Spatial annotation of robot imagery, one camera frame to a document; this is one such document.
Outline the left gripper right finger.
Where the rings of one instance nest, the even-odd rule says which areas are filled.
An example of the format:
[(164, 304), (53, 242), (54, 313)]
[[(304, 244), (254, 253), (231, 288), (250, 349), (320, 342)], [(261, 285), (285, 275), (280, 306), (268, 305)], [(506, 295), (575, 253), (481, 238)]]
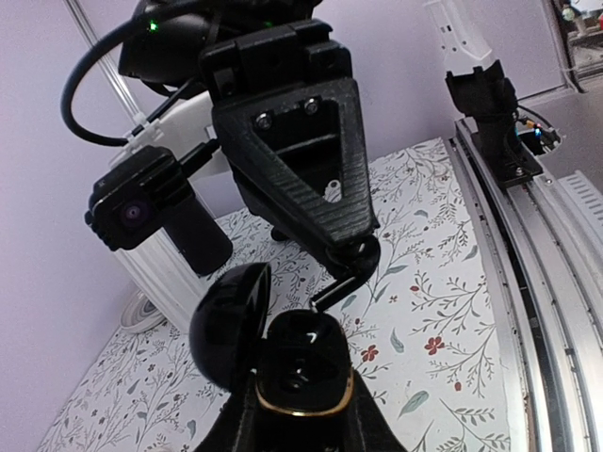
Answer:
[(348, 407), (342, 412), (340, 451), (407, 452), (389, 427), (381, 410), (357, 371)]

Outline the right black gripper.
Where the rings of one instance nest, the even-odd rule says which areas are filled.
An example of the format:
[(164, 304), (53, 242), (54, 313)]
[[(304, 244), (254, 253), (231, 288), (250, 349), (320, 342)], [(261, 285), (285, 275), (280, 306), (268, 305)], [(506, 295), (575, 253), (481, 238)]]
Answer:
[(213, 125), (245, 203), (325, 268), (329, 251), (378, 227), (350, 51), (331, 32), (304, 20), (200, 53)]

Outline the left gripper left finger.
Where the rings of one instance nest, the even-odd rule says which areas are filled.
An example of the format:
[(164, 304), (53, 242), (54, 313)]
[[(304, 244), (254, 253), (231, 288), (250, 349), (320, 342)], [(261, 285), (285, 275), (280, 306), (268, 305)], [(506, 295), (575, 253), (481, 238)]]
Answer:
[(194, 451), (262, 451), (259, 433), (261, 418), (256, 378), (248, 376), (243, 385), (231, 393), (212, 428)]

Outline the black glossy charging case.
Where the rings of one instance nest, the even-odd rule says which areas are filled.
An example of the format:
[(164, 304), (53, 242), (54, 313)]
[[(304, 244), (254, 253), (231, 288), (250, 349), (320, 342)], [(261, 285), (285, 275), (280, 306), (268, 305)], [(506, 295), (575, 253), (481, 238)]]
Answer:
[(222, 274), (192, 315), (193, 361), (230, 393), (253, 376), (254, 393), (266, 410), (298, 417), (342, 412), (354, 389), (345, 333), (332, 316), (310, 310), (269, 319), (270, 286), (267, 263)]

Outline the black earbud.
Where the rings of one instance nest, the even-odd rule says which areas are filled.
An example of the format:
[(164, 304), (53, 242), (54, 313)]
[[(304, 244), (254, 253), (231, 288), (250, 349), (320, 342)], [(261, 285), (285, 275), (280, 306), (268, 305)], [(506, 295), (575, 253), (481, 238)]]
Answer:
[(311, 297), (310, 306), (317, 312), (327, 311), (372, 277), (381, 259), (381, 245), (376, 236), (369, 235), (327, 255), (331, 266), (326, 268), (334, 281)]

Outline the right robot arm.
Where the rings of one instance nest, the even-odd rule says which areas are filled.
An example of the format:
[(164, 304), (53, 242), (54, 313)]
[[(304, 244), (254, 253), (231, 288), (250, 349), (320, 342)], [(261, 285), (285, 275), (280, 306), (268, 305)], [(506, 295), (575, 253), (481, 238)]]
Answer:
[(368, 180), (350, 51), (312, 1), (202, 1), (159, 22), (166, 1), (141, 1), (142, 33), (119, 71), (151, 89), (210, 95), (212, 124), (250, 212), (338, 280), (372, 275), (378, 220)]

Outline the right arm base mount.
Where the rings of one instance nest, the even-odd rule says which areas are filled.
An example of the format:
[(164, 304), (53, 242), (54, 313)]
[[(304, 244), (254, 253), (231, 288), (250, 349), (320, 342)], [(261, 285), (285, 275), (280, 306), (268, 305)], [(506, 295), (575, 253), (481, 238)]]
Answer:
[(555, 150), (562, 138), (549, 120), (519, 103), (498, 60), (466, 74), (448, 71), (446, 83), (457, 110), (476, 123), (474, 144), (499, 187), (544, 173), (536, 157)]

